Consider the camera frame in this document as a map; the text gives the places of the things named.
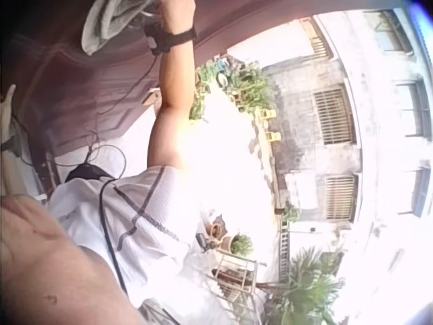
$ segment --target white shirt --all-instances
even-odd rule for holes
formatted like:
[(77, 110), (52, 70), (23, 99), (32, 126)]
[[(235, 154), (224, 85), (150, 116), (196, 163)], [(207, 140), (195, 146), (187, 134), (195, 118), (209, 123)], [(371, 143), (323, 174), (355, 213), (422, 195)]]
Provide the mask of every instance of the white shirt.
[[(100, 255), (116, 275), (99, 216), (99, 193), (109, 180), (73, 179), (54, 191), (49, 210), (79, 245)], [(106, 186), (108, 232), (129, 299), (138, 308), (179, 273), (200, 218), (186, 176), (152, 167)]]

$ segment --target wall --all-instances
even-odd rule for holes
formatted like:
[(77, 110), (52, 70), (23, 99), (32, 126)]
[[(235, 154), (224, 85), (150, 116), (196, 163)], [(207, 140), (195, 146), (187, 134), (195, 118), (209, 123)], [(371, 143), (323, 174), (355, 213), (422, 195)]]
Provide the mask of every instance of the wall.
[(301, 220), (326, 220), (325, 179), (327, 175), (351, 174), (361, 170), (361, 155), (356, 144), (324, 145), (313, 101), (313, 93), (339, 87), (346, 77), (341, 61), (286, 60), (265, 68), (276, 94), (277, 118), (269, 129), (281, 133), (272, 144), (281, 202), (290, 198), (284, 176), (292, 171), (314, 171), (319, 206), (303, 209)]

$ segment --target person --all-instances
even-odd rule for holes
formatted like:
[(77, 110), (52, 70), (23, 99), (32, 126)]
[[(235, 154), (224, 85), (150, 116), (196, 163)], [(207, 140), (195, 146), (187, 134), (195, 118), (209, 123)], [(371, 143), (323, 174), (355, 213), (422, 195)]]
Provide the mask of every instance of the person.
[[(191, 30), (194, 0), (160, 0), (160, 10), (168, 33)], [(180, 271), (200, 218), (182, 155), (194, 71), (192, 41), (162, 55), (162, 107), (142, 174), (110, 182), (75, 175), (55, 190), (49, 211), (28, 196), (1, 198), (8, 324), (143, 323), (137, 308)]]

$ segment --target clay pot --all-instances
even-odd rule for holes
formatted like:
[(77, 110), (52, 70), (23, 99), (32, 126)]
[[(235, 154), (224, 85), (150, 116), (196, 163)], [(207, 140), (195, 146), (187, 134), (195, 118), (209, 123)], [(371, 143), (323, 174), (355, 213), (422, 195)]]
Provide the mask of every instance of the clay pot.
[(218, 223), (213, 223), (212, 225), (208, 226), (206, 231), (210, 237), (218, 239), (223, 232), (223, 227), (221, 227), (221, 225)]
[(221, 249), (223, 249), (224, 251), (230, 252), (231, 254), (233, 254), (233, 252), (231, 251), (231, 243), (233, 242), (233, 240), (236, 238), (236, 236), (234, 237), (230, 237), (230, 236), (226, 236), (223, 238), (223, 242), (221, 243)]

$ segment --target potted plant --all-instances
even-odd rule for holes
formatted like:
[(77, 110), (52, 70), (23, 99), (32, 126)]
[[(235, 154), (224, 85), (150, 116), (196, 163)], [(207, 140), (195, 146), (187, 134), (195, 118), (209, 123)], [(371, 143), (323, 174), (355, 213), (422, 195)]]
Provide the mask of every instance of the potted plant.
[(238, 234), (234, 237), (225, 237), (221, 248), (231, 254), (247, 257), (253, 251), (253, 243), (249, 236)]
[(286, 207), (283, 210), (283, 213), (281, 215), (283, 221), (286, 222), (286, 224), (290, 222), (297, 222), (299, 221), (299, 217), (300, 217), (299, 209), (297, 209), (289, 201), (286, 201)]

